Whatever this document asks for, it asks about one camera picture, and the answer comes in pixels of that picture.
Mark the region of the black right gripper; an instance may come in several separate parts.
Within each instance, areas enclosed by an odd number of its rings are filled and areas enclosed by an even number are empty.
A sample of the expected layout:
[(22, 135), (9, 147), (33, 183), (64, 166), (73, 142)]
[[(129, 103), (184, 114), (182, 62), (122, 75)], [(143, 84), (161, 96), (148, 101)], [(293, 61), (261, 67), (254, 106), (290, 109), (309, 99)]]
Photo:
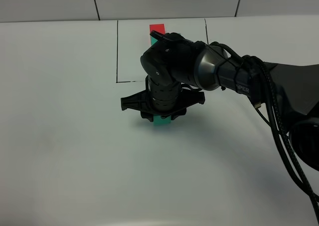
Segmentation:
[(178, 81), (163, 86), (147, 76), (145, 86), (144, 91), (121, 98), (121, 108), (139, 111), (141, 117), (150, 122), (154, 121), (154, 115), (171, 116), (172, 121), (184, 116), (188, 107), (205, 102), (201, 89)]

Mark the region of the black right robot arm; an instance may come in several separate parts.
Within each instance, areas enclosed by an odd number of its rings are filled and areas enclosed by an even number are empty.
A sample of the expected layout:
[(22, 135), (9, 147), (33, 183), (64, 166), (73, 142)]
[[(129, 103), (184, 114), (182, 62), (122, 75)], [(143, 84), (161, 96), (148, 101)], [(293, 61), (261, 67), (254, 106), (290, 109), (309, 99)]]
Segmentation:
[(319, 67), (263, 62), (239, 56), (228, 46), (192, 42), (177, 33), (151, 32), (156, 42), (143, 53), (147, 73), (144, 91), (121, 99), (153, 121), (175, 119), (189, 106), (203, 104), (204, 92), (230, 89), (248, 97), (258, 108), (277, 101), (284, 132), (298, 157), (319, 167)]

